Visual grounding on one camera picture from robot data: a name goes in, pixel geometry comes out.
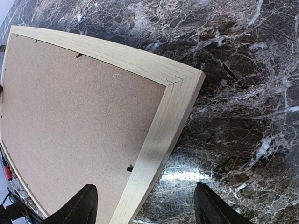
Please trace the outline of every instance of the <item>light wood frame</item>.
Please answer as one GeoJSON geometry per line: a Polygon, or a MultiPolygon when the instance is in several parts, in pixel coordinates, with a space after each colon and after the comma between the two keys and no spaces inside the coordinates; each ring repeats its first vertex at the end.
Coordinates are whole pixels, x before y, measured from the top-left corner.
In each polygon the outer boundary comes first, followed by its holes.
{"type": "MultiPolygon", "coordinates": [[[[125,45],[56,30],[12,26],[3,62],[2,85],[12,34],[78,52],[166,87],[133,172],[110,221],[110,224],[129,224],[137,215],[161,174],[191,112],[205,75],[196,68],[125,45]]],[[[0,139],[9,163],[22,185],[41,212],[46,217],[49,216],[14,165],[2,141],[2,130],[0,139]]]]}

